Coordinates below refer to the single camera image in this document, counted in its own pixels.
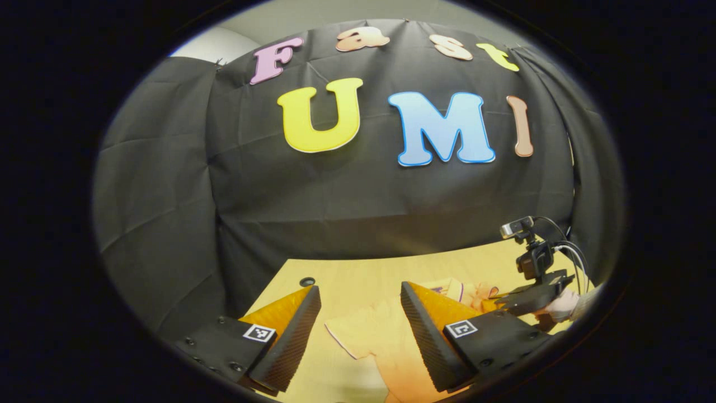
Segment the orange T-shirt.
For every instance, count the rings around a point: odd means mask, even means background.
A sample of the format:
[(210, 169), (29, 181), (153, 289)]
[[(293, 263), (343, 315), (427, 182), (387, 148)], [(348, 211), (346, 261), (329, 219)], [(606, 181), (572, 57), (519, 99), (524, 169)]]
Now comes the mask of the orange T-shirt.
[[(466, 283), (450, 277), (418, 285), (480, 314), (494, 309), (494, 301), (488, 299), (500, 293), (496, 285)], [(353, 359), (373, 357), (387, 387), (378, 403), (432, 403), (458, 393), (438, 392), (433, 385), (404, 314), (400, 293), (398, 290), (396, 297), (331, 318), (324, 326)]]

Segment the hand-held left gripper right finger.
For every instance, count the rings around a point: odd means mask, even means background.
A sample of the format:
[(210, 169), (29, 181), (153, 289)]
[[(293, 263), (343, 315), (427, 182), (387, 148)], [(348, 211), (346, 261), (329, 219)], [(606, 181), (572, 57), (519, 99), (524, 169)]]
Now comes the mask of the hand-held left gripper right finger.
[(508, 311), (480, 314), (409, 281), (401, 284), (401, 306), (439, 392), (457, 392), (500, 377), (553, 337)]

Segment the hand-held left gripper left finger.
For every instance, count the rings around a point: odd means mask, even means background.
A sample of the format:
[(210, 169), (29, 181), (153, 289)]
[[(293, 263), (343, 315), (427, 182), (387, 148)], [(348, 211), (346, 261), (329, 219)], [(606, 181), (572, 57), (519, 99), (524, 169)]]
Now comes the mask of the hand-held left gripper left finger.
[(175, 347), (233, 385), (277, 396), (288, 390), (321, 308), (319, 287), (308, 285), (241, 318), (212, 319)]

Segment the black backdrop cloth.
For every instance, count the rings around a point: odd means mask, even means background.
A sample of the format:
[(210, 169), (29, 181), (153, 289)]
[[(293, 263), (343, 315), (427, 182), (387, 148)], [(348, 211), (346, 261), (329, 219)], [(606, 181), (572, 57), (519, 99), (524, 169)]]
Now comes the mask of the black backdrop cloth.
[(167, 57), (107, 128), (91, 199), (123, 299), (169, 341), (288, 259), (432, 254), (548, 217), (596, 284), (624, 235), (612, 130), (570, 69), (424, 21), (345, 21), (217, 64)]

